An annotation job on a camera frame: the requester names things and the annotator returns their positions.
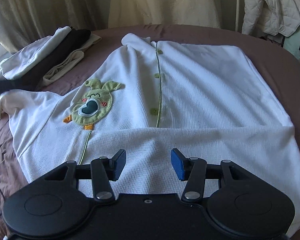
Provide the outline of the folded white top garment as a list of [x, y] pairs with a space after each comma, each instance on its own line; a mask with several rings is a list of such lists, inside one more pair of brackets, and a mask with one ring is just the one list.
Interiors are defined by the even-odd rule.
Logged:
[[71, 27], [58, 28], [54, 35], [41, 38], [25, 46], [0, 62], [0, 80], [15, 80], [51, 54], [70, 33]]

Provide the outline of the folded cream bottom garment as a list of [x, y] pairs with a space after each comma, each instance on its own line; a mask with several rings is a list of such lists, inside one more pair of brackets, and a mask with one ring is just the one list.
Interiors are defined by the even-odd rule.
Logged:
[[43, 76], [40, 85], [42, 87], [48, 86], [70, 72], [70, 70], [84, 58], [85, 51], [101, 40], [102, 38], [100, 36], [91, 34], [87, 42], [85, 42], [81, 48], [72, 51], [63, 62], [52, 67], [52, 69]]

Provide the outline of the mauve bed sheet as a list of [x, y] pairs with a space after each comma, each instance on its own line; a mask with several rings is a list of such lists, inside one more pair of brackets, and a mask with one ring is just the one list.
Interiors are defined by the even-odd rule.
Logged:
[[[229, 30], [190, 25], [138, 25], [96, 31], [101, 41], [91, 46], [83, 60], [66, 76], [49, 85], [48, 91], [65, 94], [93, 74], [108, 55], [121, 46], [122, 38], [134, 33], [155, 41], [174, 41], [189, 44], [233, 45], [241, 48], [290, 115], [295, 126], [296, 142], [300, 149], [300, 63], [283, 48]], [[0, 120], [0, 211], [4, 197], [26, 185], [12, 148], [8, 118]], [[8, 230], [0, 219], [0, 239]]]

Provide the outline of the folded dark grey garment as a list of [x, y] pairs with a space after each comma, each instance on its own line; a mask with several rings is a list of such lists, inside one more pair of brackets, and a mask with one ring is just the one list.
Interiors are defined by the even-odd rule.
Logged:
[[34, 91], [39, 81], [52, 67], [62, 63], [69, 54], [80, 48], [91, 35], [88, 29], [72, 29], [65, 39], [45, 59], [35, 65], [29, 72], [13, 82], [12, 89]]

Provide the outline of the white clothes rack pole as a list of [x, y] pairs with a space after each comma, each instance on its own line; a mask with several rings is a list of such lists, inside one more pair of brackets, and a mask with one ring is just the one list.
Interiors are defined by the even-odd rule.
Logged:
[[240, 9], [240, 0], [236, 0], [236, 11], [235, 11], [235, 31], [239, 31], [239, 9]]

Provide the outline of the white waffle pajama top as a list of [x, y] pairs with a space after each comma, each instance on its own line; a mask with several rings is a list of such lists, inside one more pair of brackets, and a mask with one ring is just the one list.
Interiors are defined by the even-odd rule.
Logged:
[[61, 96], [0, 96], [28, 182], [67, 160], [88, 164], [124, 149], [115, 193], [181, 193], [170, 162], [231, 160], [284, 192], [300, 229], [300, 151], [294, 125], [249, 57], [236, 46], [154, 42], [127, 34], [81, 86]]

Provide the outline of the beige curtain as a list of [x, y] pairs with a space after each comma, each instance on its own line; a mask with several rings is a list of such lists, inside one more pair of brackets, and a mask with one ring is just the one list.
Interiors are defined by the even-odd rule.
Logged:
[[[243, 0], [240, 0], [239, 29]], [[185, 24], [235, 30], [236, 0], [0, 0], [0, 44], [10, 53], [64, 26], [98, 30]]]

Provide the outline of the hanging white quilted jacket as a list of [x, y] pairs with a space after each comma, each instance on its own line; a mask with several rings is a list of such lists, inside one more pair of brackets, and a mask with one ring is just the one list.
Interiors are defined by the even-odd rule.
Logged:
[[276, 36], [291, 36], [300, 26], [300, 0], [244, 0], [242, 33], [255, 28]]

